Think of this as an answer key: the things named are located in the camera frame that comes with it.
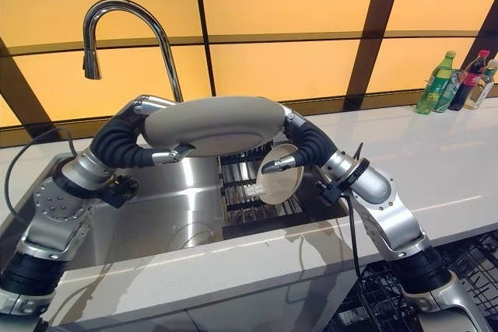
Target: black corrugated cable sleeve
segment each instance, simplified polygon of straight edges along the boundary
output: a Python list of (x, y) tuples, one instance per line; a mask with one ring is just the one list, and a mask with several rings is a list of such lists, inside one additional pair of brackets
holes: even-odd
[(50, 295), (67, 264), (15, 252), (0, 275), (0, 288), (21, 295)]
[(120, 117), (111, 118), (95, 135), (90, 150), (111, 168), (153, 166), (157, 149), (144, 149), (136, 144), (135, 127)]
[(318, 165), (322, 167), (337, 151), (334, 142), (311, 122), (305, 122), (286, 136), (292, 140), (297, 150), (291, 154), (296, 166)]
[(431, 246), (410, 257), (388, 262), (403, 289), (412, 294), (438, 289), (447, 284), (451, 273)]

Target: faucet spout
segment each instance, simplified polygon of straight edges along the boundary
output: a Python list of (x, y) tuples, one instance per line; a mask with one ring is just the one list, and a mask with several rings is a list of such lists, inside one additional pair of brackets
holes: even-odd
[(111, 11), (126, 11), (144, 20), (153, 30), (163, 54), (166, 72), (170, 80), (174, 100), (177, 103), (184, 101), (178, 82), (177, 69), (174, 66), (173, 55), (164, 29), (149, 11), (130, 0), (101, 0), (90, 7), (83, 21), (83, 70), (88, 79), (100, 79), (99, 62), (96, 55), (96, 25), (104, 14)]

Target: white countertop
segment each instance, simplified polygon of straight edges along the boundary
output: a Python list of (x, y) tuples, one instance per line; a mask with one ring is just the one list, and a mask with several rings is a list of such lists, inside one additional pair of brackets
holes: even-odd
[[(391, 174), (401, 199), (434, 243), (498, 228), (498, 98), (479, 110), (423, 116), (392, 107), (309, 117), (340, 148)], [(75, 141), (83, 149), (89, 139)], [(0, 150), (0, 182), (19, 148)], [(16, 204), (65, 142), (35, 145), (14, 169)], [(0, 200), (0, 222), (8, 213)], [(362, 263), (379, 258), (356, 216)], [(225, 240), (188, 250), (68, 271), (51, 308), (53, 324), (112, 316), (133, 320), (352, 267), (348, 218)]]

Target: black cable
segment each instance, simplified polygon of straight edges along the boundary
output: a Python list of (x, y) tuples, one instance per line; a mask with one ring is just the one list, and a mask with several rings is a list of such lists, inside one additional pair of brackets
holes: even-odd
[(374, 311), (370, 308), (370, 304), (368, 303), (368, 300), (366, 299), (365, 292), (363, 289), (363, 282), (362, 282), (363, 276), (361, 274), (361, 271), (359, 270), (358, 246), (356, 245), (355, 218), (353, 215), (351, 197), (347, 196), (345, 194), (342, 194), (340, 197), (344, 198), (348, 204), (349, 230), (351, 231), (351, 244), (352, 244), (352, 260), (354, 261), (356, 276), (358, 277), (358, 281), (355, 283), (355, 285), (353, 287), (356, 288), (356, 294), (358, 295), (358, 298), (359, 298), (363, 308), (365, 309), (366, 313), (368, 314), (370, 321), (377, 328), (377, 330), (379, 330), (381, 332), (382, 326), (379, 324), (377, 318), (375, 317)]
[(345, 194), (340, 197), (344, 198), (348, 203), (348, 211), (349, 211), (349, 228), (351, 231), (351, 244), (352, 244), (352, 260), (355, 263), (355, 271), (358, 280), (361, 280), (361, 271), (359, 270), (359, 261), (358, 261), (358, 246), (356, 245), (356, 230), (355, 230), (355, 217), (351, 204), (351, 197)]
[(67, 128), (52, 128), (51, 130), (45, 131), (43, 134), (38, 135), (37, 137), (33, 138), (31, 142), (28, 144), (24, 145), (23, 148), (17, 153), (16, 157), (13, 158), (13, 160), (10, 162), (9, 167), (7, 168), (7, 173), (5, 174), (5, 182), (4, 182), (4, 195), (5, 195), (5, 202), (7, 203), (7, 208), (10, 211), (10, 214), (14, 216), (15, 219), (17, 219), (19, 222), (23, 223), (24, 225), (27, 225), (26, 221), (19, 215), (19, 213), (14, 209), (12, 206), (12, 203), (10, 201), (10, 196), (9, 196), (9, 180), (10, 180), (10, 174), (12, 173), (12, 169), (14, 165), (16, 164), (17, 160), (19, 159), (20, 156), (23, 155), (27, 149), (33, 145), (36, 144), (40, 139), (44, 138), (45, 136), (56, 132), (56, 131), (64, 131), (67, 136), (68, 136), (68, 143), (69, 143), (69, 148), (71, 149), (71, 153), (73, 156), (77, 156), (78, 153), (76, 153), (75, 146), (72, 142), (72, 136), (71, 132)]

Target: small round plate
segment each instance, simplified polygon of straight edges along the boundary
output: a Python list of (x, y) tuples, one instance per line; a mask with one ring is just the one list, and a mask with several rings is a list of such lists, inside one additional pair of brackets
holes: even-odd
[(261, 168), (266, 163), (288, 156), (296, 151), (296, 146), (292, 144), (281, 144), (274, 147), (265, 159), (261, 162), (256, 177), (256, 184), (260, 184), (265, 189), (265, 194), (259, 195), (259, 198), (266, 204), (276, 205), (288, 200), (297, 190), (303, 179), (304, 168), (294, 167), (279, 173), (261, 173)]

